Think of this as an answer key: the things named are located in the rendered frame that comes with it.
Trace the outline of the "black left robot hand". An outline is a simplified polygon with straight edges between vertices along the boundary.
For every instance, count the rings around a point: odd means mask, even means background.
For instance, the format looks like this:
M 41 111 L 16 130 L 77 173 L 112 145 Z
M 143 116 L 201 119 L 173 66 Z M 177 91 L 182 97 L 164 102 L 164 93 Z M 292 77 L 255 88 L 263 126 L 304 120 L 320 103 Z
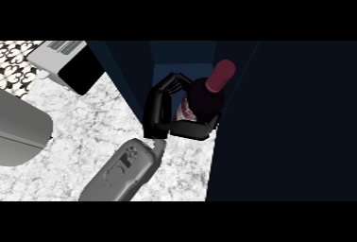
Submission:
M 165 139 L 168 135 L 173 135 L 204 141 L 210 137 L 221 117 L 220 111 L 208 123 L 174 120 L 174 114 L 192 82 L 193 80 L 182 73 L 170 73 L 151 88 L 142 118 L 145 138 Z

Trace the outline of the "dark wine bottle red cap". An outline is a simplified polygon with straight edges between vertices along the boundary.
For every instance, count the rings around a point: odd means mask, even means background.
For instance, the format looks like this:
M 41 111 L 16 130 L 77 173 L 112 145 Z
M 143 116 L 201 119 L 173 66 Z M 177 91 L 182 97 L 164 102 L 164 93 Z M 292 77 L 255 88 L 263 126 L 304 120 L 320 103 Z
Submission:
M 189 120 L 199 123 L 211 121 L 223 107 L 223 88 L 235 73 L 235 63 L 230 60 L 221 60 L 211 75 L 192 82 L 174 114 L 176 121 Z

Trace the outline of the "dark blue cabinet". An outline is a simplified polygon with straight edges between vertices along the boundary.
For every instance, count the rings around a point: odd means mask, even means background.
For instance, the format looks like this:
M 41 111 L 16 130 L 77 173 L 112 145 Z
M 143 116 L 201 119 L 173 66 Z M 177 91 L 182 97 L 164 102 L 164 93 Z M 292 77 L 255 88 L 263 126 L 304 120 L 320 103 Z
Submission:
M 149 89 L 170 73 L 205 78 L 215 64 L 230 60 L 236 74 L 224 86 L 223 119 L 251 122 L 248 106 L 239 102 L 242 78 L 255 53 L 255 41 L 90 41 L 117 89 L 139 119 Z

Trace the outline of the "dark blue cabinet door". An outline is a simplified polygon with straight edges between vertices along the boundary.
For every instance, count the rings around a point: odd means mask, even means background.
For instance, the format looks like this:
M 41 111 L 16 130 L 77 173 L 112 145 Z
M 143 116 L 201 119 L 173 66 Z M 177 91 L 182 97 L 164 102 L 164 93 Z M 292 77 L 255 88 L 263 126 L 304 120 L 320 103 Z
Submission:
M 217 129 L 208 200 L 357 200 L 357 42 L 263 42 Z

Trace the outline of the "white appliance with black front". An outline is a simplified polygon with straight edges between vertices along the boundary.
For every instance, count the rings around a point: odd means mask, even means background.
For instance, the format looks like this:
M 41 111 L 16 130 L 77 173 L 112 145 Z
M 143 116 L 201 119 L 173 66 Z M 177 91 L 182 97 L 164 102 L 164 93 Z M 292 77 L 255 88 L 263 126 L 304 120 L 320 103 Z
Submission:
M 89 92 L 105 73 L 86 41 L 44 41 L 27 60 L 78 95 Z

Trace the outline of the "grey rounded appliance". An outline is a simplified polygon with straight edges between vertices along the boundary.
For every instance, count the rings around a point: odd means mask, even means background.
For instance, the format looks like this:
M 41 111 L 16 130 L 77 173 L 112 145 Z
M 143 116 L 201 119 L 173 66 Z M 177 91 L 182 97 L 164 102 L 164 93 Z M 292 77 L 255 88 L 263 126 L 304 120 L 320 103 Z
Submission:
M 52 132 L 49 114 L 0 89 L 0 165 L 25 164 L 46 148 Z

